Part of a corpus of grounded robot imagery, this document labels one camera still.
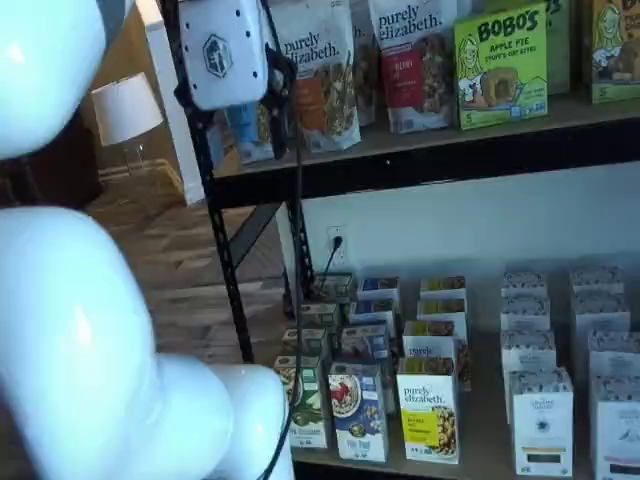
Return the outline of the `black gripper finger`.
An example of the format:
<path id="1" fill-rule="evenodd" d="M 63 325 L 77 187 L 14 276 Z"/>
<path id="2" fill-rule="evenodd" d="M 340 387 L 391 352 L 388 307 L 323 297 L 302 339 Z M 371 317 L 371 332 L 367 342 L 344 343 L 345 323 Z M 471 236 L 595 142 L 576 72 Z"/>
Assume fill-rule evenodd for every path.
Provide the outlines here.
<path id="1" fill-rule="evenodd" d="M 279 160 L 287 152 L 288 110 L 296 81 L 296 65 L 271 47 L 265 48 L 265 54 L 267 89 L 260 103 L 267 110 L 273 154 Z"/>
<path id="2" fill-rule="evenodd" d="M 184 110 L 187 123 L 197 130 L 207 130 L 215 121 L 213 110 L 202 110 L 194 102 L 190 88 L 186 82 L 179 82 L 174 89 L 174 96 Z"/>

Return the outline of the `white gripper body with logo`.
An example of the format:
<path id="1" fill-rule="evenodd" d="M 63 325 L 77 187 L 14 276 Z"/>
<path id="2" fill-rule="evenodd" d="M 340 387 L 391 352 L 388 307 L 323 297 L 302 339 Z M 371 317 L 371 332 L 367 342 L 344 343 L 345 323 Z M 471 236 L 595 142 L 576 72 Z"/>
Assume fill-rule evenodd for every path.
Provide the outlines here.
<path id="1" fill-rule="evenodd" d="M 188 86 L 201 110 L 259 101 L 267 90 L 262 7 L 255 0 L 178 3 Z"/>

